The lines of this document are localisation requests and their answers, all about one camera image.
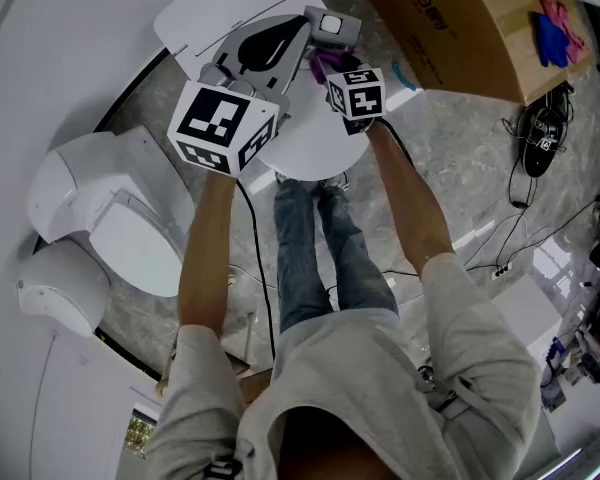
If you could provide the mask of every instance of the blue glove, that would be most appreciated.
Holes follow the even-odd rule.
[[[544,67],[551,62],[559,68],[566,68],[569,65],[567,60],[569,38],[559,27],[551,23],[546,14],[533,13],[533,17],[540,63]]]

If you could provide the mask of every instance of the shoe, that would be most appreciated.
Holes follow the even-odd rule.
[[[333,178],[327,178],[326,180],[318,182],[318,186],[322,190],[328,187],[338,187],[346,192],[349,190],[349,187],[351,187],[351,183],[349,183],[349,177],[347,176],[347,173],[343,172],[337,176],[334,176]]]
[[[292,180],[292,181],[295,181],[296,183],[298,183],[302,187],[302,189],[305,192],[307,192],[308,194],[310,194],[312,197],[314,197],[314,196],[317,197],[322,193],[322,189],[320,188],[319,181],[294,180],[293,178],[288,178],[284,174],[276,172],[276,183],[278,184],[278,189],[280,189],[282,187],[282,184],[287,180]]]
[[[570,111],[569,93],[572,88],[563,83],[534,101],[522,123],[520,158],[522,166],[531,178],[542,176],[553,161],[555,154],[564,151],[567,128],[573,119]]]

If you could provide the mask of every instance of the white wall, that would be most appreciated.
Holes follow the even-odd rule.
[[[27,186],[52,141],[91,131],[161,49],[152,21],[170,1],[0,0],[0,479],[28,476],[35,395],[52,339],[53,324],[21,315],[13,291],[18,258],[33,243]],[[87,358],[98,354],[93,345],[84,345]],[[46,379],[43,388],[53,391]],[[110,394],[102,396],[105,403]]]
[[[145,480],[147,478],[147,460],[123,450],[116,480]]]
[[[95,336],[61,333],[53,343],[40,392],[33,478],[116,478],[136,404],[160,412],[152,379]]]

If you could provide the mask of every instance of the light gray t-shirt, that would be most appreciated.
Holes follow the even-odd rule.
[[[435,389],[409,360],[397,315],[347,310],[283,333],[271,386],[245,411],[214,333],[182,327],[149,478],[203,478],[233,456],[236,478],[275,479],[295,407],[340,418],[401,479],[511,478],[539,415],[535,361],[455,255],[431,259],[422,284]]]

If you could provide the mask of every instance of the human arm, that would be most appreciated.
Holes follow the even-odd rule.
[[[178,289],[180,325],[203,325],[217,336],[227,312],[229,226],[236,179],[209,171],[191,225]]]
[[[367,132],[384,183],[400,245],[418,275],[427,261],[453,252],[440,205],[405,158],[391,132],[376,121]]]
[[[151,479],[202,478],[232,455],[244,401],[219,337],[227,308],[235,179],[210,172],[191,226],[178,293],[176,357],[148,445]]]
[[[537,366],[453,254],[442,210],[389,130],[376,123],[368,135],[405,256],[423,284],[435,378],[471,407],[446,432],[488,477],[511,476],[537,423]]]

